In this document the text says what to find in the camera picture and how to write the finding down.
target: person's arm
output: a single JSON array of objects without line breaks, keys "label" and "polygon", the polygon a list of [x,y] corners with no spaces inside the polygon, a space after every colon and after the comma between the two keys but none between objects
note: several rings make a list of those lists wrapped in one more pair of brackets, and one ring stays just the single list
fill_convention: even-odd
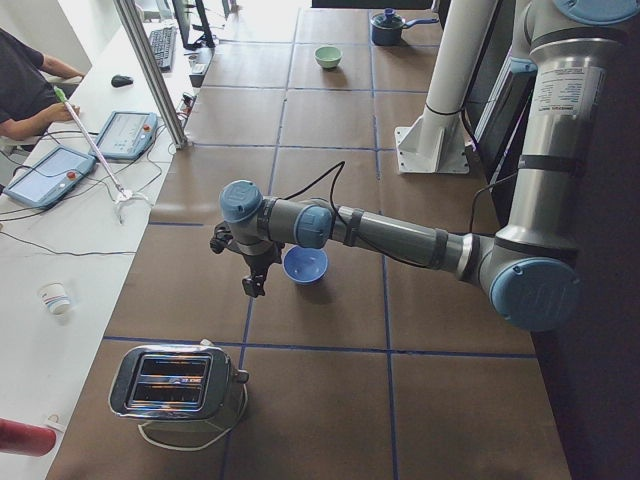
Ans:
[{"label": "person's arm", "polygon": [[[76,113],[80,111],[78,107],[73,107]],[[52,122],[66,122],[71,120],[71,114],[63,103],[53,105],[41,110],[34,116],[24,120],[5,120],[0,123],[0,135],[9,137],[12,140],[24,140],[34,135],[40,135]]]},{"label": "person's arm", "polygon": [[56,57],[52,57],[51,55],[47,55],[46,53],[43,56],[44,60],[42,61],[42,66],[40,67],[40,70],[42,70],[43,72],[47,72],[50,75],[62,78],[84,78],[84,73],[76,70],[71,65],[66,64],[62,60],[59,60]]}]

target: blue pot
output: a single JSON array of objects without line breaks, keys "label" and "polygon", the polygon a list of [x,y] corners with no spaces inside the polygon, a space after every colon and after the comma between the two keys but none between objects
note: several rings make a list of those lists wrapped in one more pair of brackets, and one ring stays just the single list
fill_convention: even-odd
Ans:
[{"label": "blue pot", "polygon": [[402,30],[414,25],[438,23],[437,18],[420,18],[406,22],[400,15],[396,15],[393,8],[385,8],[383,13],[371,19],[371,41],[376,45],[397,45],[402,39]]}]

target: red tube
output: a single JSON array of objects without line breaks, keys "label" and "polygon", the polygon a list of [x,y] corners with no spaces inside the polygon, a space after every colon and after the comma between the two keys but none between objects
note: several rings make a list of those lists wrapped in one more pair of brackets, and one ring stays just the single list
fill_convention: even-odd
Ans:
[{"label": "red tube", "polygon": [[50,428],[0,418],[0,452],[41,457],[56,444],[56,432]]}]

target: white cup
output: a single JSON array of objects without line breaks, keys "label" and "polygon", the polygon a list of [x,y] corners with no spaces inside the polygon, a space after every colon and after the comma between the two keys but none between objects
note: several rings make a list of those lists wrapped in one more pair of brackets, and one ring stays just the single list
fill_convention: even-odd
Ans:
[{"label": "white cup", "polygon": [[71,308],[71,301],[61,283],[48,283],[40,287],[38,296],[54,315],[61,315]]}]

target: black shirt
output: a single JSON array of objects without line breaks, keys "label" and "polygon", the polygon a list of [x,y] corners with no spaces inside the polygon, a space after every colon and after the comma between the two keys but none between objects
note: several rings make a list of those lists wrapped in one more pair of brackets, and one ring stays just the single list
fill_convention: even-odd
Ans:
[{"label": "black shirt", "polygon": [[58,101],[40,73],[44,55],[0,28],[0,123],[24,120]]}]

